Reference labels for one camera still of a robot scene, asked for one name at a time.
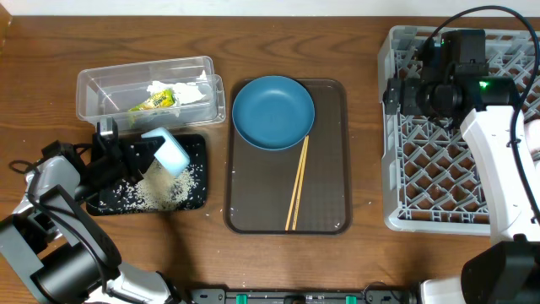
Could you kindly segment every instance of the blue bowl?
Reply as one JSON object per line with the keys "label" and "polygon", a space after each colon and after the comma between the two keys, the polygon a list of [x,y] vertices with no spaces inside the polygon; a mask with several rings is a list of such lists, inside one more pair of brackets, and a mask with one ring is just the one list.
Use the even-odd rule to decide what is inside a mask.
{"label": "blue bowl", "polygon": [[307,90],[292,79],[266,76],[247,84],[233,104],[240,136],[260,149],[294,146],[311,130],[315,106]]}

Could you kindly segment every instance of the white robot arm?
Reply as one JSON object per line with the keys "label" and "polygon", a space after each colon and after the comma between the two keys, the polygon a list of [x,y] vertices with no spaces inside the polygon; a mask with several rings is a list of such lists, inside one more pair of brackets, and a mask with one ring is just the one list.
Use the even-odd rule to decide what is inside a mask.
{"label": "white robot arm", "polygon": [[[525,235],[530,242],[540,242],[540,225],[534,213],[514,162],[510,142],[512,106],[488,106],[486,111],[472,110],[460,129],[476,162],[483,192],[488,204],[491,242],[513,241],[514,235]],[[519,152],[535,198],[540,201],[540,185],[523,131],[523,115],[518,120]],[[420,286],[423,304],[467,304],[460,276],[427,280]]]}
{"label": "white robot arm", "polygon": [[129,301],[122,300],[118,296],[109,296],[101,288],[97,288],[90,293],[86,303],[125,304],[139,302],[164,304],[170,301],[170,287],[158,273],[144,271],[128,263],[121,263],[118,269],[120,270],[120,276],[109,281],[107,287],[114,290],[116,295],[121,295],[123,299],[129,299]]}

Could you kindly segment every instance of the clear plastic container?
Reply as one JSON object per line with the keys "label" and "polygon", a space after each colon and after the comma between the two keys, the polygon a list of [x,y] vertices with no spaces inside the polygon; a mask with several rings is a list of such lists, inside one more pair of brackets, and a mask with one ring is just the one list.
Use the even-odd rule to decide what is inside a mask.
{"label": "clear plastic container", "polygon": [[[178,106],[128,112],[150,97],[147,88],[155,80],[195,84],[204,97]],[[87,69],[78,75],[77,116],[93,125],[102,117],[113,117],[120,133],[223,122],[223,83],[206,56]]]}

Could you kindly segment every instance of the plastic container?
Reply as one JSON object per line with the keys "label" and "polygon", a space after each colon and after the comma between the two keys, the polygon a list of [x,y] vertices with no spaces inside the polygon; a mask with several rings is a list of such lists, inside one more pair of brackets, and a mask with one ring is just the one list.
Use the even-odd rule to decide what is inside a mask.
{"label": "plastic container", "polygon": [[[150,97],[147,88],[155,80],[194,83],[204,97],[179,106],[128,112]],[[206,56],[87,69],[78,75],[77,116],[93,125],[102,117],[113,117],[120,133],[223,122],[223,83]]]}
{"label": "plastic container", "polygon": [[[395,26],[378,55],[379,101],[386,81],[419,78],[415,53],[434,27]],[[435,38],[439,43],[440,34]],[[519,91],[532,71],[534,49],[525,30],[485,30],[489,74],[513,77]],[[526,122],[540,117],[540,80],[523,107]],[[385,115],[382,156],[383,210],[394,231],[489,235],[489,213],[474,159],[459,131],[447,132],[427,117]]]}

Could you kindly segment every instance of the green connector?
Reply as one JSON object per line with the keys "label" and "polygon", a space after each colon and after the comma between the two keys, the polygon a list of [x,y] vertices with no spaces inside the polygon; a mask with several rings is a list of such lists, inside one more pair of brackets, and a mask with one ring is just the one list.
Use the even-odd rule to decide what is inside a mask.
{"label": "green connector", "polygon": [[345,304],[356,304],[356,296],[345,296]]}
{"label": "green connector", "polygon": [[247,295],[236,296],[236,304],[247,304]]}

